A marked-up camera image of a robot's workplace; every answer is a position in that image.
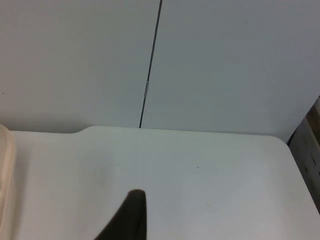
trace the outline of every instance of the plastic container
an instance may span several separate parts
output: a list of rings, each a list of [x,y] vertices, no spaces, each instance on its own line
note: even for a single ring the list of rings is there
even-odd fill
[[[14,137],[0,124],[0,240],[11,240],[12,238],[16,200],[15,163]]]

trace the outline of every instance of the white surface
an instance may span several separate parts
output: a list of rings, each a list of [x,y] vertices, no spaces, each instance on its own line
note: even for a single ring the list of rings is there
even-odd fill
[[[270,136],[91,127],[15,132],[16,240],[92,240],[146,191],[149,240],[316,240],[320,216]]]
[[[320,94],[319,0],[165,0],[144,128],[286,141]]]
[[[138,127],[159,0],[0,1],[0,122]]]

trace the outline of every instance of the white wall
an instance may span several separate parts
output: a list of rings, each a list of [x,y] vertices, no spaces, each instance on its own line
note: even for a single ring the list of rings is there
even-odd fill
[[[164,0],[144,128],[287,140],[320,94],[319,0]]]
[[[0,123],[138,127],[158,0],[0,1]]]

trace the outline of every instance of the white tabletop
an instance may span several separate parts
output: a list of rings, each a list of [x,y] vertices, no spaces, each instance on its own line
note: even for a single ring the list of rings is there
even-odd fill
[[[317,240],[320,216],[271,136],[90,127],[14,132],[16,240],[93,240],[146,191],[149,240]]]

